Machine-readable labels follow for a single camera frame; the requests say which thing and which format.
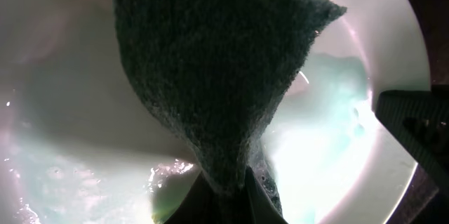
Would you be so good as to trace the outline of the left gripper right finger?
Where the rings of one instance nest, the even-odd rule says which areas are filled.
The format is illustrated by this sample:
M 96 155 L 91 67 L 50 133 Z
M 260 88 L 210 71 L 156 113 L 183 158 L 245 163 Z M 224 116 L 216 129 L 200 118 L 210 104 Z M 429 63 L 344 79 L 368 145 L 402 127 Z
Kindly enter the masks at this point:
M 248 195 L 251 224 L 287 224 L 275 209 L 249 166 L 246 167 L 245 190 Z

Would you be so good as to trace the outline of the dark green scrub sponge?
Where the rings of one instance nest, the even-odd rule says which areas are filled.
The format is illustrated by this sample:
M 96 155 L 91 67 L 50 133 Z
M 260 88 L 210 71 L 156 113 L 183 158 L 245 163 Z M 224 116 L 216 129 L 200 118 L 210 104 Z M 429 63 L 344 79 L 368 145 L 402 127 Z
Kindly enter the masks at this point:
M 250 223 L 250 156 L 317 36 L 331 0 L 114 0 L 123 70 L 148 112 L 195 154 L 217 223 Z

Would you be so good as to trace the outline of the mint plate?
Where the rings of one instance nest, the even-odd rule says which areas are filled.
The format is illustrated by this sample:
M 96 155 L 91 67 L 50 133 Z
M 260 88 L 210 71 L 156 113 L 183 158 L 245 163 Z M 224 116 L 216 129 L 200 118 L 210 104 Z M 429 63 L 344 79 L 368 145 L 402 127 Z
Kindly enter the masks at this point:
M 289 223 L 385 223 L 416 161 L 379 123 L 384 89 L 427 90 L 408 0 L 332 0 L 262 137 Z M 1 0 L 1 222 L 155 223 L 199 168 L 123 73 L 112 0 Z

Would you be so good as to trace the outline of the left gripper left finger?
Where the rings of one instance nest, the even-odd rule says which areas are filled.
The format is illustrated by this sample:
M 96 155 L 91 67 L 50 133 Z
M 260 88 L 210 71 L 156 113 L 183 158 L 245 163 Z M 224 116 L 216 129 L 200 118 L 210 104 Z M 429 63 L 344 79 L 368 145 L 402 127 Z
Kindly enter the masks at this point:
M 215 193 L 200 173 L 176 211 L 164 224 L 216 224 Z

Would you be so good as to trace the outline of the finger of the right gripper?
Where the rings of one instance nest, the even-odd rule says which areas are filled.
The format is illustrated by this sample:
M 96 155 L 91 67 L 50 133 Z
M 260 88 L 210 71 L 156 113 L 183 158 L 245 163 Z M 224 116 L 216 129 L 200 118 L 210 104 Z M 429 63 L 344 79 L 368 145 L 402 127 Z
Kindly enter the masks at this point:
M 448 96 L 431 91 L 384 91 L 375 116 L 448 194 Z

